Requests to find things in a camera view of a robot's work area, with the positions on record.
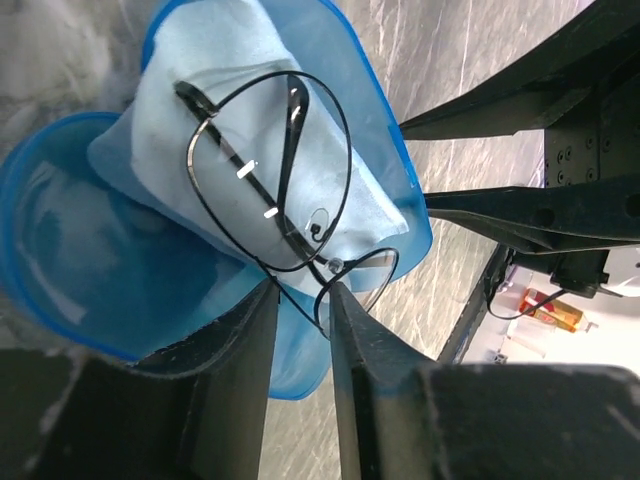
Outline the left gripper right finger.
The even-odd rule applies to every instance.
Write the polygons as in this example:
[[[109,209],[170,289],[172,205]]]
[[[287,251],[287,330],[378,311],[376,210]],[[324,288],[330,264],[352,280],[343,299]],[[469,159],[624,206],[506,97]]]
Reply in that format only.
[[[345,479],[635,479],[639,380],[607,365],[435,362],[330,291]]]

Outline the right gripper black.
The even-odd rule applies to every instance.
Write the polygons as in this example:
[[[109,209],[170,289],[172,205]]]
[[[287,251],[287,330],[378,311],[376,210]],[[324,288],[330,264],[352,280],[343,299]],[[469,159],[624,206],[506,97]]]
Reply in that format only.
[[[637,246],[639,3],[593,2],[508,67],[400,128],[417,141],[545,128],[547,188],[427,193],[433,218],[526,254]]]

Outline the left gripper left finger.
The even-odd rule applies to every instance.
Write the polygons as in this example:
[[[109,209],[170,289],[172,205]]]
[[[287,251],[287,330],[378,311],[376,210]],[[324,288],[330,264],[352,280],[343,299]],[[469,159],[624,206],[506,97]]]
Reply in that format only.
[[[259,473],[278,294],[235,308],[131,369],[1,354],[5,479],[254,479]]]

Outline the blue translucent glasses case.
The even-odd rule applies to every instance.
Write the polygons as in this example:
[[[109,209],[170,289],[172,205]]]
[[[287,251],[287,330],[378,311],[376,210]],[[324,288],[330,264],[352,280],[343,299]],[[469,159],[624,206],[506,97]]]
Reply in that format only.
[[[188,2],[154,3],[123,112],[59,119],[19,142],[1,169],[2,289],[32,323],[129,365],[214,323],[270,280],[255,263],[117,190],[89,163],[90,144],[132,105],[156,30]],[[331,1],[258,2],[301,70],[336,96],[353,145],[407,220],[407,233],[380,246],[400,254],[390,283],[402,278],[428,253],[431,227],[399,125],[353,27]],[[276,290],[269,394],[299,400],[329,369],[329,316],[322,335],[293,305],[312,307],[309,294],[285,283]]]

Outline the black thin sunglasses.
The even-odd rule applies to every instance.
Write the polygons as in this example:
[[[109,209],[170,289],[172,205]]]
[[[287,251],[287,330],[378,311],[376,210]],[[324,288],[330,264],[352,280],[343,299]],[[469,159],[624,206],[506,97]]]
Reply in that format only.
[[[197,119],[185,168],[200,204],[231,245],[278,288],[307,274],[312,307],[293,305],[328,333],[331,288],[343,283],[370,311],[400,254],[391,246],[329,253],[353,185],[346,116],[318,78],[284,70],[260,75],[215,102],[186,81],[175,95]]]

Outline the light blue cleaning cloth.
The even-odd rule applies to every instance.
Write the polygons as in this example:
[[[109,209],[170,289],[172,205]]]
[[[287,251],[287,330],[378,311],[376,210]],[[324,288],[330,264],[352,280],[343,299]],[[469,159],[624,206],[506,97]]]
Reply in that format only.
[[[88,149],[98,176],[306,294],[409,225],[258,1],[160,24],[132,105]]]

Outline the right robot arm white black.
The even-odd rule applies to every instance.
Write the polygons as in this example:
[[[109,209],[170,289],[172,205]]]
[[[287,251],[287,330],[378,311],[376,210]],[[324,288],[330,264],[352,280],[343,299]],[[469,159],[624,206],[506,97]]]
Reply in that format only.
[[[539,188],[429,193],[428,211],[562,290],[633,296],[639,279],[639,5],[596,1],[468,93],[405,121],[408,140],[544,134]]]

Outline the clear plastic cup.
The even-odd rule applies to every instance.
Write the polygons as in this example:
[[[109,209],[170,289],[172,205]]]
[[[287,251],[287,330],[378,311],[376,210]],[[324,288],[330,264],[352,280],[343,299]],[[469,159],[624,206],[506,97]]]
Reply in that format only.
[[[506,336],[539,357],[545,358],[553,333],[553,327],[530,318],[520,318],[509,323]]]

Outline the amber tea bottle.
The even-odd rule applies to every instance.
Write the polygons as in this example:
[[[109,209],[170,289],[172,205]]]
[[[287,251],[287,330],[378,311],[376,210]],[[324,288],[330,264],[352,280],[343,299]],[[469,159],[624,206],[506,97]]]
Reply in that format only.
[[[558,298],[549,300],[549,295],[532,288],[525,290],[520,301],[519,312],[526,317],[569,333],[587,332],[592,326],[583,310]]]

